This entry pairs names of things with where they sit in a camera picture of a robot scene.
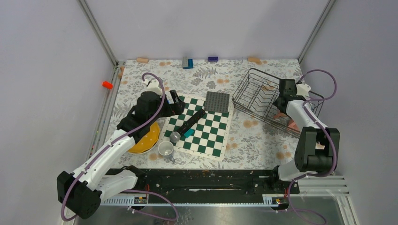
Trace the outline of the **large pink mug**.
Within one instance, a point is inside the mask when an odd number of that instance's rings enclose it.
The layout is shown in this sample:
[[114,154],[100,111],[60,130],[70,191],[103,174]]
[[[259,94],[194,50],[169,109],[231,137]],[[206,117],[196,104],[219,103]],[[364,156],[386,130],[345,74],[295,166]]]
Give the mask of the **large pink mug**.
[[297,133],[300,132],[300,129],[298,128],[298,126],[294,120],[289,120],[288,128],[293,130],[294,132],[297,132]]

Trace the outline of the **yellow orange plate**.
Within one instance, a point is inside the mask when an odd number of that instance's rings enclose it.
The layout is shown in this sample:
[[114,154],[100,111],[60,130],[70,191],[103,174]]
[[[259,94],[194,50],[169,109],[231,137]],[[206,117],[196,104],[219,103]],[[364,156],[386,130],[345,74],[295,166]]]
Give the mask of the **yellow orange plate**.
[[143,154],[151,150],[160,137],[160,127],[157,122],[150,126],[150,131],[132,148],[127,150],[131,154]]

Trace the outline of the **blue grey cup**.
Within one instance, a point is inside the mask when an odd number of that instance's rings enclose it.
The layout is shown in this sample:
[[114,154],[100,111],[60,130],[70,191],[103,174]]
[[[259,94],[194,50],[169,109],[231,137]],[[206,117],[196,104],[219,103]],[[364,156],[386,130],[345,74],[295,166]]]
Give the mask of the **blue grey cup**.
[[164,141],[161,142],[158,146],[158,153],[162,155],[165,159],[170,160],[172,163],[175,163],[174,159],[174,145],[172,142]]

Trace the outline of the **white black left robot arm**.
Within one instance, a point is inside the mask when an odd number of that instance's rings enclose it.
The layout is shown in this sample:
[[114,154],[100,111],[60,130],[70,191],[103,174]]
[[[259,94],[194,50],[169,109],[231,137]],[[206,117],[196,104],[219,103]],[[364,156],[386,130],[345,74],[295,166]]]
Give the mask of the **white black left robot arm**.
[[85,163],[73,172],[61,172],[57,177],[58,201],[62,204],[61,218],[65,209],[87,219],[94,214],[101,202],[131,189],[139,193],[145,188],[145,179],[131,169],[104,178],[110,167],[128,150],[134,147],[149,132],[151,125],[162,117],[180,115],[185,102],[175,90],[170,91],[173,103],[164,94],[144,91],[127,115],[121,119],[116,130],[104,145]]

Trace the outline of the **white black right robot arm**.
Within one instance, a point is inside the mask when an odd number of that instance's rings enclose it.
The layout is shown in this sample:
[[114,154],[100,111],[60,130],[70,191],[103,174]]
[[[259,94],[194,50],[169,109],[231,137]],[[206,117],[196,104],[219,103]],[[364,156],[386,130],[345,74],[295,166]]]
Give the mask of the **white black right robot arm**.
[[277,109],[296,123],[300,135],[294,159],[278,166],[276,176],[269,180],[275,193],[283,192],[288,181],[306,176],[324,177],[337,167],[340,132],[322,123],[310,110],[309,100],[298,95],[295,80],[279,81],[279,96],[274,101]]

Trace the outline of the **black glitter microphone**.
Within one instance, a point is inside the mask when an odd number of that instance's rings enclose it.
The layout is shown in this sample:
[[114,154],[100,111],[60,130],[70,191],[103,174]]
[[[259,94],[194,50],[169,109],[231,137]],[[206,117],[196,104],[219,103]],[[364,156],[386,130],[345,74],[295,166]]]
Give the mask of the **black glitter microphone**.
[[177,143],[181,136],[183,136],[193,125],[195,125],[204,115],[206,114],[204,109],[198,110],[193,116],[191,116],[183,125],[176,131],[173,131],[169,137],[172,143]]

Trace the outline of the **teal block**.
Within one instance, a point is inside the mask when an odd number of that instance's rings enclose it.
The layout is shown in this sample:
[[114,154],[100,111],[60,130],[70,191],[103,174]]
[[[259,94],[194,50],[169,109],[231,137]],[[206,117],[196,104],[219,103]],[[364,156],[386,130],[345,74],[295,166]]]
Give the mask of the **teal block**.
[[188,137],[192,136],[194,134],[194,132],[195,132],[195,130],[190,128],[184,133],[184,137],[188,138]]

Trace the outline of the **grey blue lego bricks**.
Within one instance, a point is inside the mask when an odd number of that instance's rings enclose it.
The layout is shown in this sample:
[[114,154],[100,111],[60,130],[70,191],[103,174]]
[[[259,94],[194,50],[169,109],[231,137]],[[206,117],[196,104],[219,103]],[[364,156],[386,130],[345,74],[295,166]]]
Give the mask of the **grey blue lego bricks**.
[[183,69],[192,69],[193,68],[193,59],[183,57],[182,58],[182,68]]

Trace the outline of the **grey lego baseplate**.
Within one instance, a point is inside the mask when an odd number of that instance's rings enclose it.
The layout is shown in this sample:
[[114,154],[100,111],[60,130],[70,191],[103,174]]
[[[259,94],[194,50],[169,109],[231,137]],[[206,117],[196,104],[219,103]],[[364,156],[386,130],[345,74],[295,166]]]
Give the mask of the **grey lego baseplate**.
[[227,93],[208,91],[204,103],[204,110],[208,112],[229,112],[230,95]]

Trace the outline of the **right wooden block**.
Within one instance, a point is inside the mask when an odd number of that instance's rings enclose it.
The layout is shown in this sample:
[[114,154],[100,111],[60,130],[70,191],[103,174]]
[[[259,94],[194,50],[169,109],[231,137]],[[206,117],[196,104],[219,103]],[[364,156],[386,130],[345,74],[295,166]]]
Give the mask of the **right wooden block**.
[[247,58],[248,62],[252,62],[252,63],[256,63],[257,65],[261,65],[262,61],[259,58],[255,58],[255,57],[248,57]]

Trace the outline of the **wooden block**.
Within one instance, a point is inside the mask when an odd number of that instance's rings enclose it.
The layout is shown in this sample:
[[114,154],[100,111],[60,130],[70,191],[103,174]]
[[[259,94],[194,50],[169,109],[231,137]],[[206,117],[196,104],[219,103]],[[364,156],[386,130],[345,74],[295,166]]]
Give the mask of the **wooden block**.
[[147,59],[147,58],[137,58],[136,62],[147,64],[147,63],[149,63],[149,59]]
[[252,62],[252,63],[256,63],[257,65],[261,65],[262,61],[259,58],[255,58],[255,57],[248,57],[247,58],[248,62]]

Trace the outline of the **green white chessboard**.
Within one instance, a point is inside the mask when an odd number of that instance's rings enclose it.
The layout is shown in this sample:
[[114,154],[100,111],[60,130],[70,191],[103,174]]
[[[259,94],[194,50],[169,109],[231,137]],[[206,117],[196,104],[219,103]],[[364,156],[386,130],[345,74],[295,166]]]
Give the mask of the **green white chessboard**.
[[[169,141],[172,132],[182,126],[199,109],[204,108],[204,97],[185,94],[179,97],[185,102],[184,112],[181,115],[166,118],[159,142]],[[206,115],[192,126],[193,134],[189,137],[183,135],[178,142],[173,144],[175,151],[221,161],[227,147],[233,111],[231,102],[226,112],[206,111]]]

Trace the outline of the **left wooden block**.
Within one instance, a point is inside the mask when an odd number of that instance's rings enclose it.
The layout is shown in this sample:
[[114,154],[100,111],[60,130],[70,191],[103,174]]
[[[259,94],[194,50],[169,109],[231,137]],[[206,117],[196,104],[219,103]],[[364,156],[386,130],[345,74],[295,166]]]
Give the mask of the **left wooden block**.
[[147,63],[149,63],[149,59],[147,59],[147,58],[137,58],[136,62],[147,64]]

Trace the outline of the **floral table mat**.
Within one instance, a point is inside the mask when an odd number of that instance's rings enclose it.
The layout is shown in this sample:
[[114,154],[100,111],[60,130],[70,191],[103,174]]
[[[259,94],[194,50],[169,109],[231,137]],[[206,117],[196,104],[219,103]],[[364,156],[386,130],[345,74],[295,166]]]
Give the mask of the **floral table mat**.
[[[250,68],[279,78],[299,79],[302,76],[297,60],[264,60],[260,64],[246,60],[195,60],[192,69],[182,69],[178,60],[151,60],[147,64],[130,60],[122,75],[107,133],[114,132],[121,118],[136,103],[143,87],[141,76],[145,72],[161,78],[165,90],[204,97],[208,91],[233,94]],[[236,110],[221,160],[176,150],[175,162],[171,162],[154,148],[142,154],[124,153],[114,168],[133,165],[147,169],[272,169],[293,160],[297,142],[298,139],[285,130]]]

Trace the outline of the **orange red cylinder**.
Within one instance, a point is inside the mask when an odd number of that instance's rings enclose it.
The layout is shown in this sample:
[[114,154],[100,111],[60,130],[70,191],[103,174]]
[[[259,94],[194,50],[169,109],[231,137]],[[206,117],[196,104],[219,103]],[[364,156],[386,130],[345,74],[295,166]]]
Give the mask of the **orange red cylinder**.
[[110,83],[110,82],[108,82],[108,81],[104,81],[104,82],[102,83],[102,86],[103,86],[104,88],[108,89],[108,90],[111,90],[111,89],[113,88],[113,84]]

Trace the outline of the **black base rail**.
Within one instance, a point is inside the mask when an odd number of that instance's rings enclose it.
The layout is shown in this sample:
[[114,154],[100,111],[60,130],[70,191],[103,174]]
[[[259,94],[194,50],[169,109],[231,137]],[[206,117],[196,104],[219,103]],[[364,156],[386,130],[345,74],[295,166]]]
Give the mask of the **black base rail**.
[[178,170],[138,169],[124,166],[109,169],[107,175],[131,171],[138,177],[134,190],[152,191],[149,203],[260,203],[263,194],[284,195],[289,182],[276,177],[274,170]]

